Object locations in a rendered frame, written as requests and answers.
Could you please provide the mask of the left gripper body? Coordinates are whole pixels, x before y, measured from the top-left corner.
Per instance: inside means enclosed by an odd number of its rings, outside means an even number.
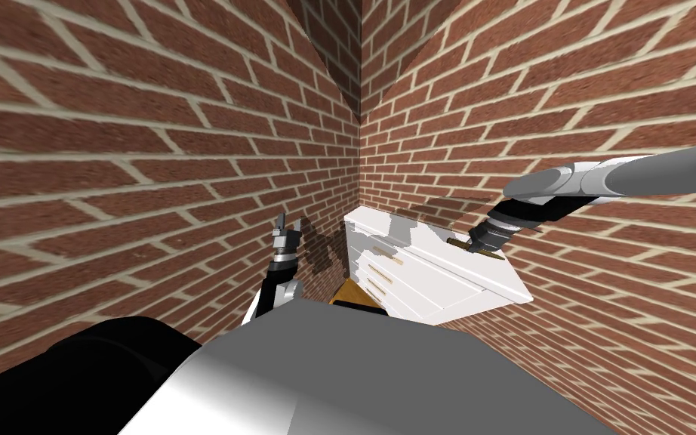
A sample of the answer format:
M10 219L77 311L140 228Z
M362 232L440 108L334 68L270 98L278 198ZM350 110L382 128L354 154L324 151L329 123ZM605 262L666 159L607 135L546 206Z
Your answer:
M276 228L273 231L273 248L276 257L294 257L300 245L301 231L282 230Z

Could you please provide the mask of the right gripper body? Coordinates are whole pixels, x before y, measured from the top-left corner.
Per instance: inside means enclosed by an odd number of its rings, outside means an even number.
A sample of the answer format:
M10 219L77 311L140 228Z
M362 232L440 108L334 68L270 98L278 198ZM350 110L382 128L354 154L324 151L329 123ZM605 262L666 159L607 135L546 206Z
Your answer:
M504 245L503 229L471 229L469 252L499 251Z

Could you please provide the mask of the white drawer cabinet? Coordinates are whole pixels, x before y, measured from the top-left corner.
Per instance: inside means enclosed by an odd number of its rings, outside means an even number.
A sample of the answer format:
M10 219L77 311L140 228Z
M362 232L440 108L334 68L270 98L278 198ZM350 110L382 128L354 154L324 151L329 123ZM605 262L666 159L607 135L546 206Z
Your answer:
M346 214L344 223L351 279L362 289L370 287L367 278L381 286L387 293L382 308L391 316L439 325L534 300L508 260L446 242L467 241L465 234L365 206ZM403 265L378 255L374 246ZM375 274L369 263L391 275L394 283Z

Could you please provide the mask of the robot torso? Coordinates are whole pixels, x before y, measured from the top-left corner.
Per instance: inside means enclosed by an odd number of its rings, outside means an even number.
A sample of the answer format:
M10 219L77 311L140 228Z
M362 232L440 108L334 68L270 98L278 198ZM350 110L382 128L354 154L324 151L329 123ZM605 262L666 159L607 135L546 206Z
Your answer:
M463 332L296 300L202 345L119 435L616 435Z

